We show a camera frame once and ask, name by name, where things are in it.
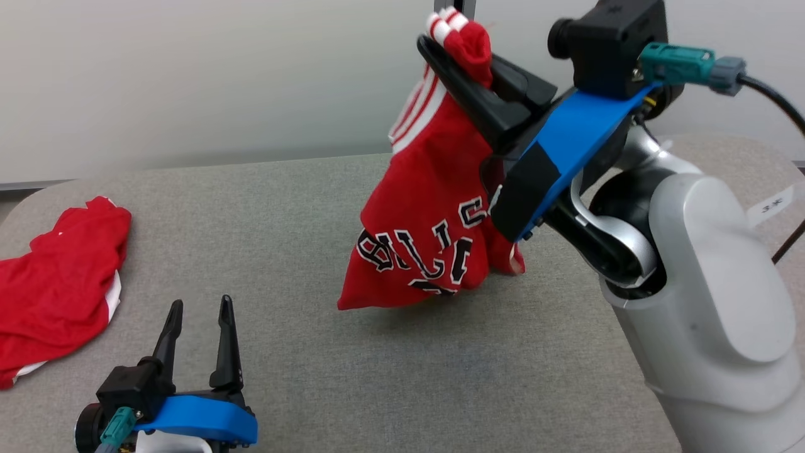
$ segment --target blue gripper bracket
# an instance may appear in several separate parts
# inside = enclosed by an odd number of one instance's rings
[[[661,84],[647,86],[625,101],[576,91],[551,112],[520,159],[538,145],[537,148],[542,148],[556,166],[559,178],[543,197],[518,240],[539,224],[548,208],[570,186],[573,178],[601,149],[626,115],[640,106],[643,98],[658,86]]]
[[[159,430],[238,445],[257,443],[257,419],[226,401],[177,395],[168,397],[153,422],[140,423],[135,430]]]

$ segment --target gray fabric surface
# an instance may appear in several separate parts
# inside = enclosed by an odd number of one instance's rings
[[[34,192],[35,190],[0,190],[0,223],[6,220],[11,210]]]
[[[676,138],[673,152],[723,177],[750,206],[802,176],[741,139]],[[232,295],[250,451],[667,452],[679,445],[576,252],[547,228],[528,272],[449,301],[336,311],[358,213],[389,155],[158,170],[74,181],[25,200],[0,226],[0,258],[25,253],[70,206],[110,197],[134,216],[122,304],[76,354],[0,393],[0,451],[73,451],[72,428],[111,368],[151,353],[185,302],[175,382],[203,389],[217,307]],[[796,204],[760,232],[776,248]],[[780,264],[805,352],[805,241]]]

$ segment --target white label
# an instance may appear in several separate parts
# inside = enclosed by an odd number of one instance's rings
[[[746,211],[750,227],[756,227],[786,209],[795,199],[805,192],[805,182],[794,184],[780,193],[759,202]]]

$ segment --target black and white lettering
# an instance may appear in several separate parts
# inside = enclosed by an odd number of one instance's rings
[[[442,250],[450,247],[452,241],[450,240],[450,234],[448,233],[448,221],[446,219],[439,222],[439,225],[434,226],[432,230],[433,235],[439,239],[439,244],[441,244]]]
[[[443,260],[434,259],[433,267],[436,268],[436,270],[434,271],[428,269],[425,266],[425,263],[422,261],[422,256],[416,250],[416,246],[414,246],[414,240],[411,238],[411,234],[407,230],[394,230],[394,233],[397,235],[397,240],[400,241],[400,243],[408,250],[411,258],[414,259],[417,267],[419,267],[419,270],[422,271],[422,275],[425,278],[428,280],[435,280],[444,275]]]
[[[419,288],[423,291],[434,293],[435,295],[442,297],[449,297],[457,293],[457,291],[453,289],[442,288],[441,286],[434,285],[433,282],[427,280],[412,280],[408,286],[413,286],[414,288]]]
[[[461,285],[461,279],[467,273],[467,259],[472,248],[473,240],[470,238],[461,238],[456,243],[453,251],[453,266],[450,271],[450,281],[456,285]]]
[[[486,218],[486,211],[482,208],[481,197],[475,197],[458,205],[458,215],[461,218],[461,223],[464,224],[464,228],[470,229],[483,222],[484,218]]]
[[[410,269],[411,266],[403,261],[403,258],[397,254],[397,251],[394,249],[394,243],[391,242],[391,236],[388,233],[378,233],[377,234],[378,242],[383,244],[386,247],[387,251],[390,251],[394,258],[397,260],[397,266],[402,270]]]
[[[361,258],[377,266],[378,272],[394,268],[390,248],[375,240],[367,230],[361,231],[361,235],[357,239],[357,252]]]

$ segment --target red cloth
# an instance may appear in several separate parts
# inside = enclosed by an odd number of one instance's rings
[[[131,214],[104,197],[86,205],[66,210],[27,255],[0,261],[0,389],[109,323],[105,293],[126,258]]]
[[[492,83],[489,36],[455,9],[427,33],[481,84]],[[525,272],[517,246],[488,218],[479,177],[490,154],[466,114],[427,67],[391,129],[391,164],[366,203],[339,310],[410,305],[476,288],[490,265]]]

